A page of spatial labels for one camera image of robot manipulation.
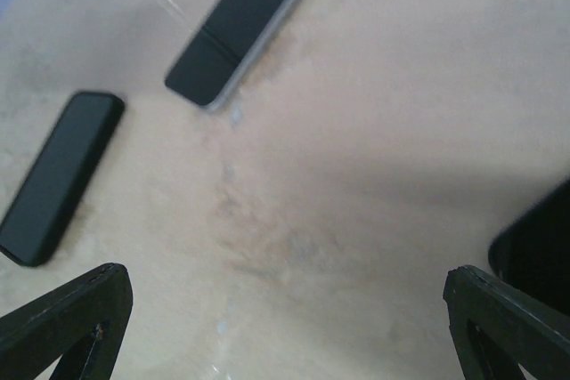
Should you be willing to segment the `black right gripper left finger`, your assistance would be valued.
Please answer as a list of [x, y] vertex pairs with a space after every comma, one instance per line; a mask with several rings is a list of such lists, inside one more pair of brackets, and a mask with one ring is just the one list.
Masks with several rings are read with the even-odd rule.
[[109, 379], [133, 307], [127, 268], [105, 263], [1, 318], [1, 377]]

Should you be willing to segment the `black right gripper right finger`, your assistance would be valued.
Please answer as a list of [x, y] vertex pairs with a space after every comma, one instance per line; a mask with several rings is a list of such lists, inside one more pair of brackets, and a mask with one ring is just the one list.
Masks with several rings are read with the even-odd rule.
[[466, 379], [569, 377], [569, 318], [473, 265], [449, 271], [443, 298]]

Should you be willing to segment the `black phone case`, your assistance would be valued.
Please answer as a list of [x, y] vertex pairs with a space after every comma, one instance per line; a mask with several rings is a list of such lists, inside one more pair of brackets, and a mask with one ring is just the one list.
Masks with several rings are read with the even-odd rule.
[[488, 261], [502, 281], [568, 315], [569, 181], [500, 233]]

